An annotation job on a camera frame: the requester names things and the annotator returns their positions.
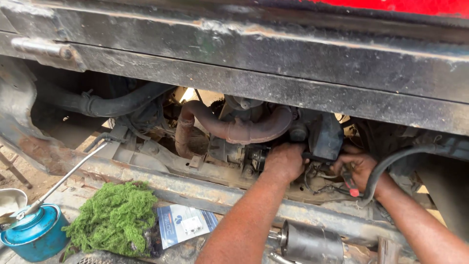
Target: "metal bowl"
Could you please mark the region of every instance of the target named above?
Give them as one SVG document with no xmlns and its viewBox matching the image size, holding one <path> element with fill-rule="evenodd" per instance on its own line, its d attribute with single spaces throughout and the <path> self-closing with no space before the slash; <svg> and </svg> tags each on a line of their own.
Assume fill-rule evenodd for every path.
<svg viewBox="0 0 469 264">
<path fill-rule="evenodd" d="M 8 217 L 28 204 L 28 196 L 14 188 L 0 190 L 0 217 Z"/>
</svg>

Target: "rusty exhaust pipe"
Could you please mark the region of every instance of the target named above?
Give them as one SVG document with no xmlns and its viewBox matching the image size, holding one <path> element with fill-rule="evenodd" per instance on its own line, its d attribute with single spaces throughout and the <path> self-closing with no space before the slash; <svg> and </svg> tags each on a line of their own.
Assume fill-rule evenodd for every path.
<svg viewBox="0 0 469 264">
<path fill-rule="evenodd" d="M 266 119 L 253 123 L 235 118 L 234 122 L 219 120 L 202 102 L 188 101 L 182 107 L 176 128 L 176 150 L 187 159 L 197 155 L 189 150 L 189 140 L 194 127 L 195 118 L 200 124 L 216 137 L 229 143 L 262 143 L 283 135 L 292 124 L 292 112 L 289 106 L 278 106 Z"/>
</svg>

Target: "hand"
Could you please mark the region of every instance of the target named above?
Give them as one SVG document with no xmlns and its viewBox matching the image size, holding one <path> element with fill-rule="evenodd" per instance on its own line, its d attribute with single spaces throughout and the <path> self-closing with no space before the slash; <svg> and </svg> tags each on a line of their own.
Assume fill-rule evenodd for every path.
<svg viewBox="0 0 469 264">
<path fill-rule="evenodd" d="M 276 181 L 290 184 L 304 171 L 304 160 L 301 157 L 306 146 L 304 144 L 283 143 L 274 147 L 265 159 L 264 172 Z"/>
<path fill-rule="evenodd" d="M 337 158 L 337 161 L 331 167 L 331 170 L 333 170 L 336 175 L 340 175 L 342 167 L 346 163 L 352 163 L 352 178 L 355 181 L 358 190 L 363 193 L 371 171 L 376 166 L 377 162 L 370 155 L 363 153 L 362 149 L 354 146 L 345 145 L 343 150 L 346 153 L 341 154 L 339 158 Z M 384 172 L 379 177 L 378 185 L 375 190 L 375 198 L 385 195 L 387 190 L 395 189 L 395 187 L 398 187 L 397 184 L 387 172 Z"/>
</svg>

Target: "green cloth rag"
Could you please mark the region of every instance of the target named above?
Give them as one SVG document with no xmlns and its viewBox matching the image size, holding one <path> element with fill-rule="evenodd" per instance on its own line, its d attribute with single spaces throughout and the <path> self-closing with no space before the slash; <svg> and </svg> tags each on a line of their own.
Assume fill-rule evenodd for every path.
<svg viewBox="0 0 469 264">
<path fill-rule="evenodd" d="M 77 219 L 62 228 L 71 238 L 66 255 L 78 248 L 85 253 L 106 250 L 129 257 L 149 256 L 143 233 L 155 224 L 152 208 L 157 200 L 144 182 L 105 183 L 80 207 Z"/>
</svg>

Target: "paper packaging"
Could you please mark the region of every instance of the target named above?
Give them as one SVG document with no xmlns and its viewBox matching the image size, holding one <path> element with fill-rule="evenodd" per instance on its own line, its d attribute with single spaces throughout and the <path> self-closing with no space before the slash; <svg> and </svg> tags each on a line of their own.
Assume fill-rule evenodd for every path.
<svg viewBox="0 0 469 264">
<path fill-rule="evenodd" d="M 179 204 L 157 209 L 163 249 L 212 232 L 218 221 L 212 212 Z"/>
</svg>

